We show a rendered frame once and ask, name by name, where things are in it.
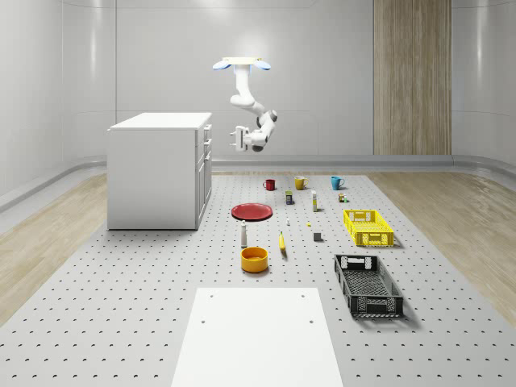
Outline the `yellow basket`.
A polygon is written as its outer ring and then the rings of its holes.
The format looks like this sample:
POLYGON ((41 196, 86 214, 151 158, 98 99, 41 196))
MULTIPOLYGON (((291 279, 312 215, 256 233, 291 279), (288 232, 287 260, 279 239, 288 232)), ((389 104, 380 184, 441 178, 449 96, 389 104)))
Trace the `yellow basket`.
POLYGON ((357 246, 393 246, 393 229, 377 210, 344 210, 343 222, 357 246))

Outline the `white board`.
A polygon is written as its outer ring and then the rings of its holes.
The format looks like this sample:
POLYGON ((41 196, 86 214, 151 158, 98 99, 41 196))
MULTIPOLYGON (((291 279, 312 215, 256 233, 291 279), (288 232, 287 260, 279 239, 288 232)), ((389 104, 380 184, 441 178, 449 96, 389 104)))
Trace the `white board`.
POLYGON ((200 288, 172 387, 343 387, 316 288, 200 288))

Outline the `yellow bowl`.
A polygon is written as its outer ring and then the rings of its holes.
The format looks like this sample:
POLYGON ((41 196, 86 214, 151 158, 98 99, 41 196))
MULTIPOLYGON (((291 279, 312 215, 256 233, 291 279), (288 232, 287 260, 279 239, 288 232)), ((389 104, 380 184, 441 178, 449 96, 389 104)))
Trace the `yellow bowl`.
POLYGON ((268 267, 268 253, 260 247, 244 248, 241 253, 241 268, 249 273, 260 273, 268 267))

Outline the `red plate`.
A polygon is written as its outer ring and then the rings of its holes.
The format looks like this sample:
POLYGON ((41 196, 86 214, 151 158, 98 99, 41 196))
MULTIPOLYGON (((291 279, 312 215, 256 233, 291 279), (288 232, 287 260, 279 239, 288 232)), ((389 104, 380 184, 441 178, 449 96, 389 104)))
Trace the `red plate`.
POLYGON ((261 203, 244 203, 233 207, 231 215, 240 220, 257 222, 270 218, 273 210, 270 206, 261 203))

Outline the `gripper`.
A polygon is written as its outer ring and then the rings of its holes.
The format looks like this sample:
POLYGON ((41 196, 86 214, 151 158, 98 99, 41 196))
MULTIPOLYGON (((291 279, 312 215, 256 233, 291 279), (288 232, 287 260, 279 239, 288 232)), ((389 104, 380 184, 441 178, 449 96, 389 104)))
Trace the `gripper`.
POLYGON ((231 146, 234 146, 237 152, 247 151, 247 144, 245 143, 246 134, 247 128, 243 126, 236 126, 235 130, 231 133, 231 135, 235 137, 235 141, 231 146))

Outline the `dark grey basket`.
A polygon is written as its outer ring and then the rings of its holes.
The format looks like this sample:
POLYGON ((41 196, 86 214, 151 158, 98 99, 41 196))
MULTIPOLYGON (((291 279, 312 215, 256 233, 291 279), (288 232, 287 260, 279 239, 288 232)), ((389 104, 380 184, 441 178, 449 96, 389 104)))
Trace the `dark grey basket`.
POLYGON ((359 317, 399 317, 403 296, 377 256, 334 254, 334 270, 350 313, 359 317))

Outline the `white cabinet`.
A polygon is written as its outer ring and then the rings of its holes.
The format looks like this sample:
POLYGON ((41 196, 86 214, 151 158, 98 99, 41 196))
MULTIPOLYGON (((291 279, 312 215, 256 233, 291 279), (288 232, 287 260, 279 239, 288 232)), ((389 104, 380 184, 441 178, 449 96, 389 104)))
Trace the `white cabinet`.
POLYGON ((108 129, 108 228, 198 229, 211 191, 210 118, 142 113, 108 129))

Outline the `drone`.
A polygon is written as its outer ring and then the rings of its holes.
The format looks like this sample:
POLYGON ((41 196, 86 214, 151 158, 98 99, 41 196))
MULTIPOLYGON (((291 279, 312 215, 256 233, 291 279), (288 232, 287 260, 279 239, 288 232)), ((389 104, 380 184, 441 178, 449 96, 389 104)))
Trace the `drone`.
POLYGON ((219 62, 213 64, 213 70, 227 69, 236 65, 254 65, 258 69, 270 70, 271 65, 257 57, 223 57, 219 62))

